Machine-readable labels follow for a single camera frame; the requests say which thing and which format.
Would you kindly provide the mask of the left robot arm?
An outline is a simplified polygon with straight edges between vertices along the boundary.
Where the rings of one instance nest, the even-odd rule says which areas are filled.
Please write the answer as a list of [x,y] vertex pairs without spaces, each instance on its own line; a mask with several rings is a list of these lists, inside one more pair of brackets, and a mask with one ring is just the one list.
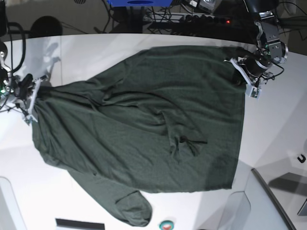
[[275,80],[284,73],[281,66],[288,55],[288,47],[280,41],[277,16],[274,10],[278,7],[278,0],[245,0],[247,12],[258,28],[256,36],[256,50],[239,62],[247,74],[251,85],[259,87],[262,80]]

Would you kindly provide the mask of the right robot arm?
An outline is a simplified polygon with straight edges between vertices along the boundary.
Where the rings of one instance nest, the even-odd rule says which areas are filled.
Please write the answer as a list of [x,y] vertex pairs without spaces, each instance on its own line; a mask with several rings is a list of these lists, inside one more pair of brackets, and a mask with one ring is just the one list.
[[6,1],[0,2],[0,35],[9,35],[12,42],[13,31],[11,27],[18,29],[17,33],[22,38],[22,56],[19,64],[13,66],[13,44],[8,49],[3,41],[0,43],[0,111],[5,112],[13,109],[9,104],[21,110],[24,115],[32,113],[38,90],[42,82],[47,81],[48,75],[34,78],[27,74],[22,79],[15,73],[22,67],[26,54],[26,32],[19,23],[9,22],[6,14]]

